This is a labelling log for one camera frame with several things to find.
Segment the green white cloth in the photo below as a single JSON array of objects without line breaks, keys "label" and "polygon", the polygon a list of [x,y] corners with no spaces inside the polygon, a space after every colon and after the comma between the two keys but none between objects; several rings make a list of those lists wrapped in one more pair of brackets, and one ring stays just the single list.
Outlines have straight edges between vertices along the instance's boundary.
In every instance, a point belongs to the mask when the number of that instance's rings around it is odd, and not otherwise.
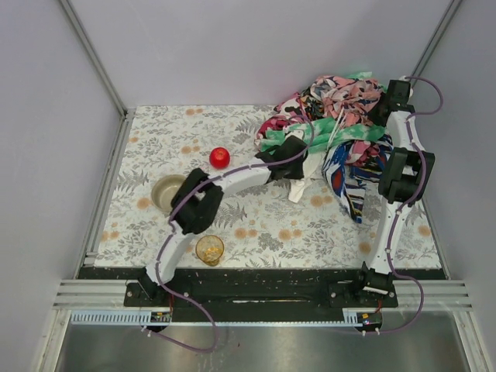
[{"label": "green white cloth", "polygon": [[[373,78],[373,74],[369,71],[358,72],[343,78],[356,77],[366,73]],[[375,142],[385,133],[384,128],[374,124],[372,126],[358,124],[351,127],[345,127],[345,121],[341,118],[335,120],[332,117],[328,117],[311,120],[307,117],[303,123],[286,126],[280,131],[267,130],[267,137],[262,139],[259,145],[255,144],[255,146],[259,150],[265,151],[271,146],[281,145],[284,142],[286,135],[297,130],[303,132],[303,140],[306,143],[309,142],[311,137],[314,138],[309,149],[310,153],[322,153],[331,146],[338,146],[339,144],[350,140]]]}]

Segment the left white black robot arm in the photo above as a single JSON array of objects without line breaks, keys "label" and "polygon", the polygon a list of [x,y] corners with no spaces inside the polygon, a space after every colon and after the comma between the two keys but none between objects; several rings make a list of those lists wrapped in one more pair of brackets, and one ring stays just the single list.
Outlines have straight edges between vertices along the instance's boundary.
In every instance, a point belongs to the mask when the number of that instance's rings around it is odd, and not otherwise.
[{"label": "left white black robot arm", "polygon": [[155,298],[159,287],[173,279],[187,246],[212,225],[225,196],[280,179],[302,179],[308,148],[302,139],[289,136],[280,146],[259,152],[247,164],[219,175],[195,168],[172,198],[168,219],[170,235],[138,279],[146,296]]}]

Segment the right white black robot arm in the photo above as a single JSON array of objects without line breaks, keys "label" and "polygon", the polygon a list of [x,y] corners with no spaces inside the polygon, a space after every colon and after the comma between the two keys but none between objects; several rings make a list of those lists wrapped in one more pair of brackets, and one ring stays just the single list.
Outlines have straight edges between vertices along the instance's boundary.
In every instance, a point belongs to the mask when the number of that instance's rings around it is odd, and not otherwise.
[{"label": "right white black robot arm", "polygon": [[401,231],[412,207],[422,198],[435,163],[435,155],[425,151],[416,132],[415,109],[408,103],[411,91],[406,77],[391,80],[371,112],[373,123],[383,126],[391,137],[392,150],[379,180],[381,219],[371,256],[359,272],[360,294],[394,293],[394,255]]}]

